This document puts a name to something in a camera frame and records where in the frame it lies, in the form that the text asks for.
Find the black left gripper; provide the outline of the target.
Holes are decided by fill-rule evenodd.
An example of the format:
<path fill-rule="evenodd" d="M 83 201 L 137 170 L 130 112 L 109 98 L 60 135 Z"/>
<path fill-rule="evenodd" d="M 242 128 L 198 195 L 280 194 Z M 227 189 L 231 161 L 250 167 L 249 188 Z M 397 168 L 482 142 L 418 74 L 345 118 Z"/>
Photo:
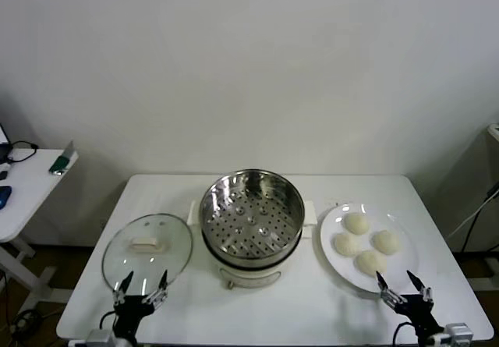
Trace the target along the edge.
<path fill-rule="evenodd" d="M 113 290 L 116 322 L 114 333 L 118 338 L 135 338 L 140 322 L 150 316 L 155 308 L 159 308 L 168 297 L 168 271 L 161 276 L 159 285 L 148 297 L 126 296 L 126 292 L 133 278 L 133 271 L 119 282 L 118 288 Z"/>

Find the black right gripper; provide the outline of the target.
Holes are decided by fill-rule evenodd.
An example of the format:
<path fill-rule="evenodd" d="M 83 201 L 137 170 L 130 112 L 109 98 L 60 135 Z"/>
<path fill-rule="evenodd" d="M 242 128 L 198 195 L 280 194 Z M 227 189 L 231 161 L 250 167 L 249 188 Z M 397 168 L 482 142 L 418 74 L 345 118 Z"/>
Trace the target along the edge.
<path fill-rule="evenodd" d="M 426 287 L 411 271 L 407 271 L 407 275 L 419 294 L 399 296 L 388 287 L 381 273 L 377 271 L 377 284 L 381 299 L 386 305 L 393 306 L 393 310 L 397 314 L 406 316 L 416 329 L 417 334 L 442 332 L 444 328 L 436 322 L 431 313 L 434 307 L 432 289 Z"/>

